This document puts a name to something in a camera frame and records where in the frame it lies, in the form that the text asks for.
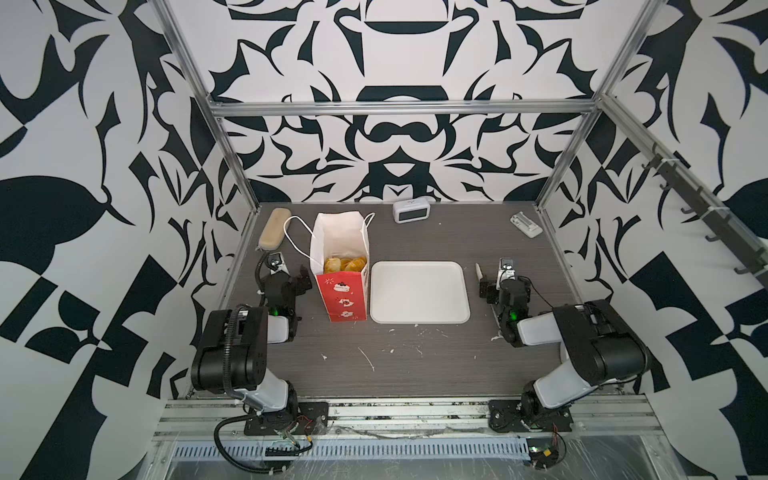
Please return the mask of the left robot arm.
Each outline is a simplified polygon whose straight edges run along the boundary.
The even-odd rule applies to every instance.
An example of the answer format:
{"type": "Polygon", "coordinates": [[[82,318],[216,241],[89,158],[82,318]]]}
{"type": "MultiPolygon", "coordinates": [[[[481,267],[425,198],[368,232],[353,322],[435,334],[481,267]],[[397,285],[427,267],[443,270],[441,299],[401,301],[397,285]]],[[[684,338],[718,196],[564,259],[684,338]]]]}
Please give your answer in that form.
{"type": "Polygon", "coordinates": [[[240,471],[286,472],[312,450],[312,435],[327,425],[327,402],[301,402],[294,386],[267,366],[268,346],[295,338],[300,321],[296,298],[311,288],[306,267],[296,276],[277,268],[259,280],[257,305],[212,312],[198,343],[190,374],[193,390],[224,394],[243,407],[241,415],[219,421],[212,432],[219,455],[240,471]],[[221,433],[239,423],[246,435],[275,434],[288,445],[266,447],[260,460],[238,457],[224,445],[221,433]]]}

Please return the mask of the fake ring bread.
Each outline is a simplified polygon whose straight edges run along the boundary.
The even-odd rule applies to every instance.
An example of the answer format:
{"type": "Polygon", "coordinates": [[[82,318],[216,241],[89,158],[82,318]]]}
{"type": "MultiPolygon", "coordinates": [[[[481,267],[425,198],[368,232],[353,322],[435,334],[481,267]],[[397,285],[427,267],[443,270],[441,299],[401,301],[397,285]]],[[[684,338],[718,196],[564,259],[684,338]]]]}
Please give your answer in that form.
{"type": "Polygon", "coordinates": [[[362,272],[367,265],[365,257],[341,258],[329,257],[324,263],[324,273],[332,274],[338,272],[362,272]]]}

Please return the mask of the red white paper bag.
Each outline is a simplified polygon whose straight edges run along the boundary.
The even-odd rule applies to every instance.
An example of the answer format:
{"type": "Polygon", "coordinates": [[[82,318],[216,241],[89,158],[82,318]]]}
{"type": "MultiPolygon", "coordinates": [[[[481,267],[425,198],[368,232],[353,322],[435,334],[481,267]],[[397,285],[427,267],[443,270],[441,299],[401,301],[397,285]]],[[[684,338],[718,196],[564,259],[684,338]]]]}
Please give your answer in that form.
{"type": "Polygon", "coordinates": [[[283,224],[287,232],[293,224],[310,234],[307,250],[295,250],[308,259],[322,302],[332,322],[364,321],[368,316],[369,273],[372,268],[368,228],[375,215],[358,211],[320,213],[313,226],[298,216],[283,224]]]}

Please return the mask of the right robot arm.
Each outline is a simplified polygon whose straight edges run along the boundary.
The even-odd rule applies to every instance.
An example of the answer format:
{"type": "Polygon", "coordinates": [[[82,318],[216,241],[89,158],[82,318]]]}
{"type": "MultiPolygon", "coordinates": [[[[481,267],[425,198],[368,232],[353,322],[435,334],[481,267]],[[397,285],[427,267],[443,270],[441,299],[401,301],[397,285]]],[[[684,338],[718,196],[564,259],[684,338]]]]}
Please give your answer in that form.
{"type": "Polygon", "coordinates": [[[531,283],[517,277],[479,279],[502,338],[516,348],[558,344],[566,359],[528,382],[517,400],[492,400],[489,428],[497,433],[570,431],[570,407],[606,385],[640,379],[651,354],[607,300],[565,304],[531,317],[531,283]]]}

